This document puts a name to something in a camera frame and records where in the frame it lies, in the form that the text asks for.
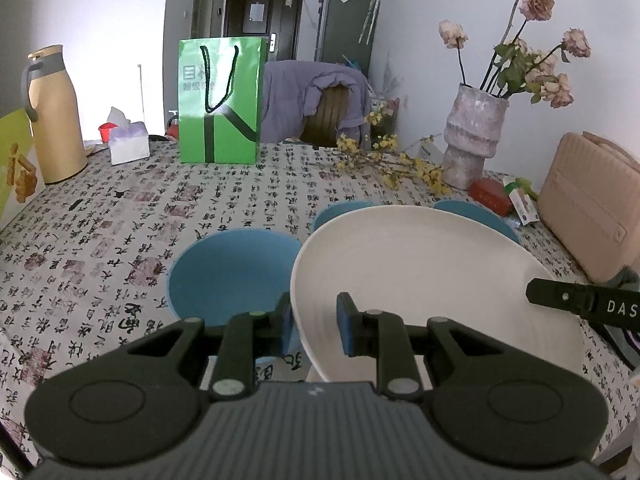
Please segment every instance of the refrigerator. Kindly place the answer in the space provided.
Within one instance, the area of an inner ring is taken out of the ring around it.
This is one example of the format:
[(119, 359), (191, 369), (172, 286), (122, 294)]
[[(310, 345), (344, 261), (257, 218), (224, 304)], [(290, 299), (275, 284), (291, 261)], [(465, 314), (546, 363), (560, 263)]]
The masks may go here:
[(370, 19), (362, 42), (358, 43), (362, 27), (369, 12), (371, 0), (322, 0), (318, 41), (316, 42), (316, 61), (345, 64), (346, 56), (357, 61), (365, 76), (369, 76), (371, 48), (374, 35), (369, 44)]

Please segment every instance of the ceramic vase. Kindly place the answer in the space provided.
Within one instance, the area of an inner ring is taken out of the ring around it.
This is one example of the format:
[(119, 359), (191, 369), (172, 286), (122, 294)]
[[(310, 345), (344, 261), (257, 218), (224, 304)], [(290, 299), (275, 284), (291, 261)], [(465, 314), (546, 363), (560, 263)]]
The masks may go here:
[(442, 161), (446, 184), (466, 190), (482, 177), (485, 159), (495, 156), (508, 107), (507, 99), (460, 85), (444, 130), (449, 145)]

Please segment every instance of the dining table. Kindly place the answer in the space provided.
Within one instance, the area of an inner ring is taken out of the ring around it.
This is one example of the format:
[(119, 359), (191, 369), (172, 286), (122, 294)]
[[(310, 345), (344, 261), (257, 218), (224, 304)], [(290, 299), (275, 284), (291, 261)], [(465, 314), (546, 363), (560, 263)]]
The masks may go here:
[[(237, 228), (305, 242), (316, 214), (342, 201), (472, 201), (464, 191), (437, 195), (411, 180), (392, 190), (371, 168), (336, 170), (338, 156), (308, 144), (263, 144), (252, 166), (183, 164), (176, 143), (151, 142), (149, 158), (112, 166), (103, 150), (78, 175), (47, 186), (0, 233), (0, 421), (31, 462), (38, 454), (24, 421), (30, 393), (52, 375), (175, 322), (167, 275), (194, 242)], [(518, 234), (555, 279), (588, 283), (542, 222)], [(609, 408), (601, 451), (635, 419), (640, 395), (609, 345), (588, 323), (580, 327), (582, 373)], [(301, 381), (309, 369), (297, 348), (255, 372), (260, 381)]]

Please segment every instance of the blue bowl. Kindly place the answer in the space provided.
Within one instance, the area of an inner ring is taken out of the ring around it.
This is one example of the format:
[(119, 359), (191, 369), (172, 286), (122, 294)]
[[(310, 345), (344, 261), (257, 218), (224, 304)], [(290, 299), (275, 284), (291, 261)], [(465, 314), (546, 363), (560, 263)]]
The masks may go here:
[(508, 226), (507, 223), (497, 214), (478, 204), (463, 202), (462, 200), (441, 200), (440, 202), (437, 202), (433, 208), (439, 211), (446, 211), (459, 216), (464, 216), (470, 220), (484, 224), (494, 231), (498, 231), (500, 234), (510, 238), (518, 245), (520, 244), (520, 238), (516, 234), (516, 231)]
[(373, 206), (375, 206), (375, 204), (368, 200), (362, 202), (336, 202), (331, 204), (322, 209), (322, 211), (316, 215), (316, 219), (314, 220), (314, 231), (317, 231), (324, 224), (340, 215)]
[[(224, 325), (243, 312), (272, 312), (289, 291), (301, 247), (294, 237), (261, 229), (203, 238), (184, 251), (169, 272), (169, 307), (177, 317), (199, 317), (207, 326)], [(299, 344), (294, 328), (289, 348)]]

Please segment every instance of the green paper bag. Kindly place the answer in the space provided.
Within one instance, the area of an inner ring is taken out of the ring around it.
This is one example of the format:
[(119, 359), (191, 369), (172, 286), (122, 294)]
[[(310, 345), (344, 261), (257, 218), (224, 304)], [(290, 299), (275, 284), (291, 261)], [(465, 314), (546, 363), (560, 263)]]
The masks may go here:
[(255, 164), (266, 58), (263, 38), (180, 42), (181, 161)]

